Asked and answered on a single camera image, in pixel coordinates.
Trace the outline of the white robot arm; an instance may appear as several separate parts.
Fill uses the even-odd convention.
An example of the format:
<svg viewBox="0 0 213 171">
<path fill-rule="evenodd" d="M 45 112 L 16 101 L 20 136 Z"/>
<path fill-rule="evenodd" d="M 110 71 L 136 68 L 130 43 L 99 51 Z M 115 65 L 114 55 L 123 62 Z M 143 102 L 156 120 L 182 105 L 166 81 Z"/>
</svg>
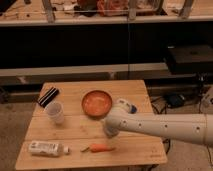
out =
<svg viewBox="0 0 213 171">
<path fill-rule="evenodd" d="M 213 148 L 213 115 L 210 114 L 132 114 L 134 105 L 118 99 L 104 121 L 104 132 L 114 137 L 120 131 L 175 139 Z"/>
</svg>

